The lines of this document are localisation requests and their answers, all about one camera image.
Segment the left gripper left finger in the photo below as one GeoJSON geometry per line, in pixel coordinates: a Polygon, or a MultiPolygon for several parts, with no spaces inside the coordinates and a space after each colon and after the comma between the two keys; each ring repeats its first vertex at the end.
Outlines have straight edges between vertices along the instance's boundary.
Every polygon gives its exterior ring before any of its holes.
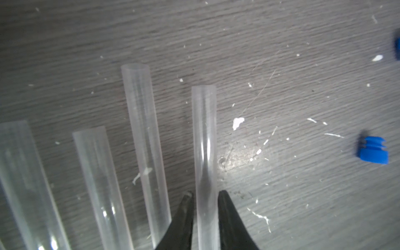
{"type": "Polygon", "coordinates": [[[191,250],[193,222],[194,194],[187,191],[156,250],[191,250]]]}

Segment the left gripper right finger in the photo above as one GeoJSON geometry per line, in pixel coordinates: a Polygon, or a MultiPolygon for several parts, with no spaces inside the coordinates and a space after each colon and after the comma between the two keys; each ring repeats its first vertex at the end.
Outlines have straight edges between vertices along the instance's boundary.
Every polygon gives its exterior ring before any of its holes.
{"type": "Polygon", "coordinates": [[[218,220],[222,250],[259,250],[226,190],[218,194],[218,220]]]}

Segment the blue stopper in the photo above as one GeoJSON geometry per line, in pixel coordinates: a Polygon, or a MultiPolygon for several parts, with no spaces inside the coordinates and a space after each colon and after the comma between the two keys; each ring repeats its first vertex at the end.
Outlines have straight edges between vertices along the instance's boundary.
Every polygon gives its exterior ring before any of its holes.
{"type": "Polygon", "coordinates": [[[400,61],[400,30],[397,29],[394,33],[394,53],[395,59],[400,61]]]}
{"type": "Polygon", "coordinates": [[[385,150],[386,140],[378,136],[367,136],[361,139],[357,156],[366,162],[387,165],[389,152],[385,150]]]}

